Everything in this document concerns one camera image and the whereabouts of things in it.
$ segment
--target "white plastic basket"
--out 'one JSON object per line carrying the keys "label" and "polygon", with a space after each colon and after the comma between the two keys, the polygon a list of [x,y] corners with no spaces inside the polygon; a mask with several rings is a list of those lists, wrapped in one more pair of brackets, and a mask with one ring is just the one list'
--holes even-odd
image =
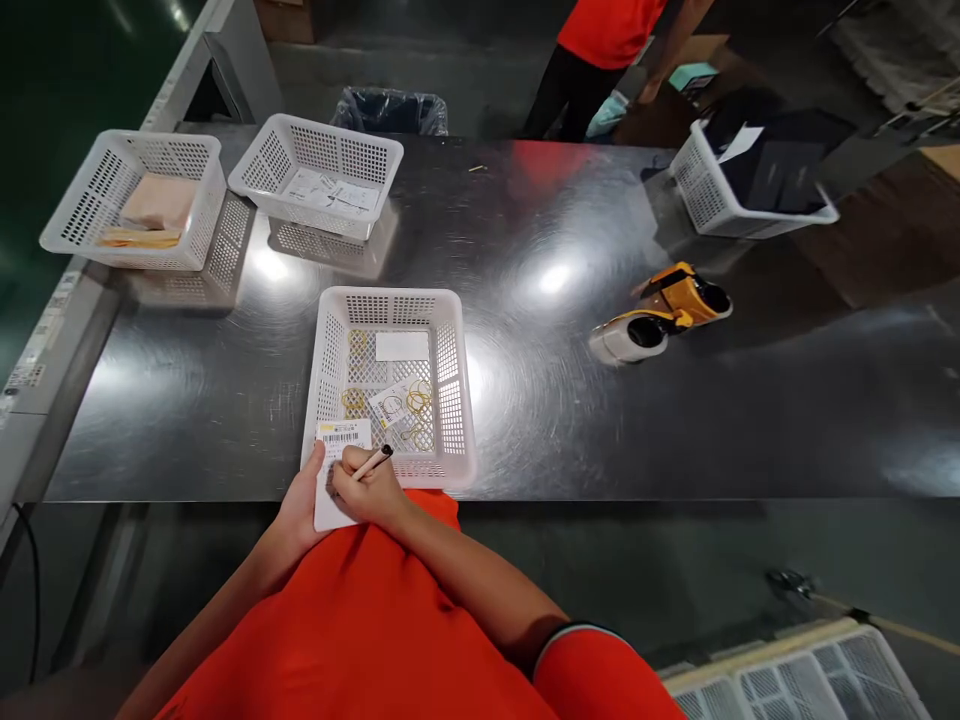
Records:
{"label": "white plastic basket", "polygon": [[734,675],[734,682],[756,720],[846,720],[809,652],[746,668]]}
{"label": "white plastic basket", "polygon": [[811,648],[850,718],[930,720],[883,634],[873,627]]}
{"label": "white plastic basket", "polygon": [[[124,203],[148,172],[199,182],[180,242],[166,250],[98,247],[104,228],[119,225]],[[202,270],[226,190],[216,138],[107,130],[87,153],[40,245],[113,267]]]}
{"label": "white plastic basket", "polygon": [[733,680],[726,676],[684,687],[673,699],[690,720],[747,720],[751,716]]}
{"label": "white plastic basket", "polygon": [[[230,189],[268,215],[355,240],[366,240],[403,158],[396,140],[366,135],[291,115],[273,115],[230,173]],[[380,191],[376,207],[361,215],[281,197],[300,168]]]}
{"label": "white plastic basket", "polygon": [[[378,362],[377,333],[391,331],[426,332],[428,359]],[[313,449],[318,422],[370,417],[369,405],[348,411],[342,402],[348,389],[356,388],[369,399],[411,375],[428,381],[432,389],[427,434],[413,441],[404,437],[411,423],[401,421],[383,430],[374,421],[374,446],[393,447],[393,466],[404,487],[463,488],[473,483],[477,451],[463,313],[460,298],[450,290],[338,286],[323,292],[301,463]]]}
{"label": "white plastic basket", "polygon": [[826,207],[812,215],[788,215],[744,208],[733,194],[699,120],[690,126],[690,137],[670,163],[670,174],[676,178],[693,226],[701,235],[759,240],[808,225],[829,225],[840,218],[819,185],[817,189]]}

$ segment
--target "plastic bag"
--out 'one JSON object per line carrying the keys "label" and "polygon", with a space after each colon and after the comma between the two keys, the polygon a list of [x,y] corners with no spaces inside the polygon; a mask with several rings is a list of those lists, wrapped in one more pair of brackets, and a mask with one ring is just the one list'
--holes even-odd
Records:
{"label": "plastic bag", "polygon": [[590,121],[587,137],[597,137],[613,130],[620,119],[627,114],[628,104],[627,98],[622,93],[616,90],[610,93],[610,97],[603,101],[603,105]]}
{"label": "plastic bag", "polygon": [[427,93],[345,87],[330,124],[359,132],[446,135],[447,104]]}

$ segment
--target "trash can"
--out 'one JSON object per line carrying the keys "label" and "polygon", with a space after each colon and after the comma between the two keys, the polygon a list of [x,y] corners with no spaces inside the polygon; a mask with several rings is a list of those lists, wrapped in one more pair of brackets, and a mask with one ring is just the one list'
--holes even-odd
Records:
{"label": "trash can", "polygon": [[359,132],[446,135],[447,104],[427,93],[345,87],[330,124]]}

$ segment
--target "black pants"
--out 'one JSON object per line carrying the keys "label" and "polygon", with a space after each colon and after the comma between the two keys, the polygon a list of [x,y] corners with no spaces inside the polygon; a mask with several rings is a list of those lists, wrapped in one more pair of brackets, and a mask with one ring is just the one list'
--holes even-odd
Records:
{"label": "black pants", "polygon": [[543,72],[537,98],[523,125],[521,137],[542,139],[566,105],[567,114],[560,128],[560,140],[581,142],[593,116],[626,70],[598,68],[557,45]]}

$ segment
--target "sleeve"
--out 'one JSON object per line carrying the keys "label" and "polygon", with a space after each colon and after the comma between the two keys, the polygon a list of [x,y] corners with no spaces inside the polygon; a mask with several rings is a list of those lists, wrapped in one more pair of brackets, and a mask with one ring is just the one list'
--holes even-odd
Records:
{"label": "sleeve", "polygon": [[554,633],[534,667],[533,686],[560,720],[685,720],[629,643],[596,625],[572,623]]}

